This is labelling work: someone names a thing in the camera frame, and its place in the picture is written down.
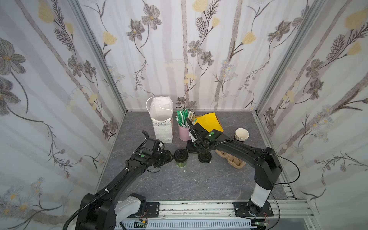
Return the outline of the green paper cup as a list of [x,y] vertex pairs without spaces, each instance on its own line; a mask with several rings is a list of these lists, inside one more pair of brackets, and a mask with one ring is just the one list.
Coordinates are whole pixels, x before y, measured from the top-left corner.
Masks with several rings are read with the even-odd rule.
[[184,167],[186,167],[186,165],[187,165],[187,161],[176,161],[176,165],[177,165],[177,167],[179,167],[179,168],[184,168]]

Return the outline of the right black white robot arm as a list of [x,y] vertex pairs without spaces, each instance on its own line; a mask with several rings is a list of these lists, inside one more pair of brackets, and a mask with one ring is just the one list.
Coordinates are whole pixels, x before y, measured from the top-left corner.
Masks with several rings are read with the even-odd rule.
[[256,148],[225,136],[217,138],[206,137],[196,141],[188,141],[186,150],[189,153],[205,154],[212,150],[228,153],[252,166],[255,170],[256,183],[251,198],[248,201],[248,212],[251,216],[263,212],[264,206],[283,171],[275,151],[267,147]]

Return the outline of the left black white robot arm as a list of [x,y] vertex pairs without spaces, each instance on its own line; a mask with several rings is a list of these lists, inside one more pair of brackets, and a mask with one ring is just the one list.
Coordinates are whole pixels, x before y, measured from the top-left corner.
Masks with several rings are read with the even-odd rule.
[[113,230],[117,224],[115,208],[118,199],[128,187],[151,166],[161,167],[173,160],[168,150],[163,152],[135,152],[126,161],[125,168],[107,186],[96,194],[88,193],[80,208],[65,222],[67,230],[74,219],[76,230]]

